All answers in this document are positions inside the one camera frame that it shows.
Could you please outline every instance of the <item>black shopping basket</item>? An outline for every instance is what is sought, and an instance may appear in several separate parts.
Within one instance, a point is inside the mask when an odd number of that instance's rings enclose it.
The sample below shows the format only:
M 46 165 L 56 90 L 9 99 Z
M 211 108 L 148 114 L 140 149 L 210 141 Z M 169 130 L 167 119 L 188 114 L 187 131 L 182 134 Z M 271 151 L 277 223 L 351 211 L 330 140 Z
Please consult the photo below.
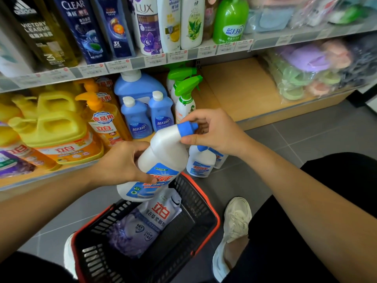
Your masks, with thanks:
M 140 203 L 120 200 L 83 226 L 72 238 L 76 273 L 81 283 L 166 283 L 202 249 L 220 226 L 208 197 L 182 173 L 169 184 L 182 198 L 182 212 L 139 259 L 110 247 L 109 227 Z

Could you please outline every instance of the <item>white cap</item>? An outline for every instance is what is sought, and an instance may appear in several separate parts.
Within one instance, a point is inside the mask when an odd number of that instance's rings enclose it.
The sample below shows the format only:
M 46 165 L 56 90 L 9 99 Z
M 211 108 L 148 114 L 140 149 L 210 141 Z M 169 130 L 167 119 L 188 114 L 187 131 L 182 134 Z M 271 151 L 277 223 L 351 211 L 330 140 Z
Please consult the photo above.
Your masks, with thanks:
M 120 73 L 122 79 L 127 82 L 135 82 L 141 78 L 141 70 L 135 69 L 133 71 L 123 71 Z
M 164 95 L 161 91 L 158 91 L 158 90 L 153 91 L 152 95 L 153 95 L 153 99 L 156 101 L 161 101 L 162 99 L 164 99 Z
M 123 97 L 123 103 L 126 107 L 132 107 L 135 106 L 135 99 L 131 96 L 125 96 Z

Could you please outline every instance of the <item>price tag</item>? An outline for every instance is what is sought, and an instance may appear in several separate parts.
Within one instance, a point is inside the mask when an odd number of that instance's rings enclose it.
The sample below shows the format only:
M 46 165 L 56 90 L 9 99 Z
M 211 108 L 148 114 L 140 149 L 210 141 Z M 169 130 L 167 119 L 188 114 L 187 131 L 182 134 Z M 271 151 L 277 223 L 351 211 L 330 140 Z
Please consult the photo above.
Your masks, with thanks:
M 226 44 L 219 44 L 219 48 L 217 49 L 216 55 L 223 55 L 225 53 L 231 53 L 234 51 L 236 47 L 236 42 L 229 42 Z
M 354 25 L 352 26 L 349 30 L 348 30 L 348 35 L 351 35 L 353 33 L 357 33 L 360 31 L 361 27 L 363 26 L 363 24 L 360 24 L 360 25 Z
M 109 74 L 107 72 L 107 69 L 104 63 L 96 63 L 96 64 L 89 64 L 87 66 L 80 66 L 78 69 L 81 72 L 83 78 Z
M 234 48 L 234 52 L 249 51 L 252 47 L 252 44 L 253 40 L 238 41 L 236 43 L 236 47 Z
M 110 61 L 106 63 L 107 69 L 111 74 L 115 74 L 117 72 L 122 71 L 131 71 L 132 70 L 132 64 L 129 59 L 126 60 L 116 60 L 116 61 Z
M 167 63 L 185 61 L 189 55 L 188 50 L 171 52 L 167 54 Z
M 69 81 L 74 80 L 76 77 L 75 75 L 69 70 L 68 67 L 64 67 L 62 69 L 54 69 L 52 71 L 46 71 L 42 73 L 45 78 L 48 80 L 48 83 L 54 82 L 61 82 L 61 81 Z
M 333 29 L 334 28 L 323 29 L 322 31 L 319 32 L 318 36 L 316 37 L 316 40 L 328 38 L 328 36 L 332 33 Z
M 158 55 L 151 55 L 144 57 L 145 67 L 150 66 L 162 66 L 166 64 L 166 55 L 164 53 L 160 53 Z
M 200 47 L 198 50 L 198 58 L 206 58 L 208 56 L 216 55 L 217 45 Z
M 23 76 L 17 76 L 12 78 L 12 81 L 15 84 L 17 84 L 20 88 L 41 86 L 49 82 L 49 80 L 44 77 L 44 74 L 28 74 Z
M 287 35 L 287 36 L 281 36 L 277 42 L 276 42 L 276 46 L 284 46 L 286 44 L 289 44 L 289 42 L 291 41 L 291 39 L 293 38 L 294 35 Z

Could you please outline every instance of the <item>person's right hand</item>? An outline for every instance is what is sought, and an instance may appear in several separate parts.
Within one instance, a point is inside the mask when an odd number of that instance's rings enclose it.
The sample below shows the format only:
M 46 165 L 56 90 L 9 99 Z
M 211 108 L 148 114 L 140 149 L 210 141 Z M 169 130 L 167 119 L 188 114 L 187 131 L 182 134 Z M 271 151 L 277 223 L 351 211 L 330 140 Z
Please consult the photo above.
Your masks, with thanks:
M 186 121 L 197 122 L 199 129 L 197 134 L 182 137 L 183 144 L 208 146 L 220 153 L 241 157 L 245 144 L 251 140 L 221 108 L 194 110 L 182 119 Z

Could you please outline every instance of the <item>hand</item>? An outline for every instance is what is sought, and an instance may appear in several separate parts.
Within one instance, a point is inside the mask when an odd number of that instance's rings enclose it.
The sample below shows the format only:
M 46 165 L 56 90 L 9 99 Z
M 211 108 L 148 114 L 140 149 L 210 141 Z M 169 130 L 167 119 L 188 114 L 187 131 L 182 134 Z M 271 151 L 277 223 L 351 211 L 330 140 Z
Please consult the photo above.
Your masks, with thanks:
M 88 168 L 95 187 L 119 185 L 126 182 L 155 184 L 157 179 L 143 173 L 136 159 L 149 147 L 148 142 L 118 142 L 97 163 Z
M 185 121 L 197 122 L 199 129 L 197 134 L 182 137 L 183 144 L 208 146 L 220 153 L 241 157 L 245 143 L 251 140 L 221 108 L 194 110 L 182 119 Z

